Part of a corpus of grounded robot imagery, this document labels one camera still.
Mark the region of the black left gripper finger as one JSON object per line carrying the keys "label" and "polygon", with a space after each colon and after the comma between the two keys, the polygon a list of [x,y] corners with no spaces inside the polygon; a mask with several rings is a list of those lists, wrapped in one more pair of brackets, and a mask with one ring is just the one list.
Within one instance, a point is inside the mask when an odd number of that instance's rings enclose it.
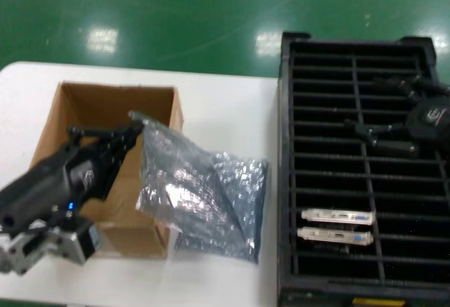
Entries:
{"label": "black left gripper finger", "polygon": [[143,127],[142,122],[130,122],[126,126],[120,126],[115,129],[69,126],[67,134],[70,140],[74,142],[80,142],[82,138],[86,137],[95,137],[101,140],[120,138],[124,141],[131,137],[137,138],[141,134]]}
{"label": "black left gripper finger", "polygon": [[107,144],[105,180],[101,185],[100,199],[105,201],[117,178],[127,153],[136,145],[139,133],[114,133]]}

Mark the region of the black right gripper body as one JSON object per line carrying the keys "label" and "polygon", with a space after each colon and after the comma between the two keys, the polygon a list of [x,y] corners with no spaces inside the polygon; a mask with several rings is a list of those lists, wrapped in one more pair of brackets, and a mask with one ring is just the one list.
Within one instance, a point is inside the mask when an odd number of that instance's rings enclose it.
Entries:
{"label": "black right gripper body", "polygon": [[406,118],[415,139],[449,139],[449,100],[423,100]]}

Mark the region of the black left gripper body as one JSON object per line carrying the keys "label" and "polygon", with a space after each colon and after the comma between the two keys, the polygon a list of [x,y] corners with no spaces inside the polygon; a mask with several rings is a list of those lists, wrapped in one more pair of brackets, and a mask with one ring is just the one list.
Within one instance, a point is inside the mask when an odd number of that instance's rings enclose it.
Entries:
{"label": "black left gripper body", "polygon": [[1,190],[1,227],[20,233],[52,208],[81,207],[104,200],[110,190],[110,150],[99,144],[63,145]]}

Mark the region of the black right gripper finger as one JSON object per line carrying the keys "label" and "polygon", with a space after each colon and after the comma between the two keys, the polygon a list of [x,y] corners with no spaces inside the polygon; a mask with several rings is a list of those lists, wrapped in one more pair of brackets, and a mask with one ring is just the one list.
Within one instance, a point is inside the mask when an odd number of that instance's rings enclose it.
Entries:
{"label": "black right gripper finger", "polygon": [[412,77],[376,77],[374,84],[386,91],[404,96],[410,103],[419,103],[431,97],[449,98],[449,87],[445,84],[433,83],[420,75]]}
{"label": "black right gripper finger", "polygon": [[419,156],[420,148],[411,138],[409,141],[390,141],[383,139],[383,137],[393,133],[409,134],[404,123],[371,126],[346,119],[344,121],[344,127],[351,130],[358,139],[367,144],[374,152],[394,157]]}

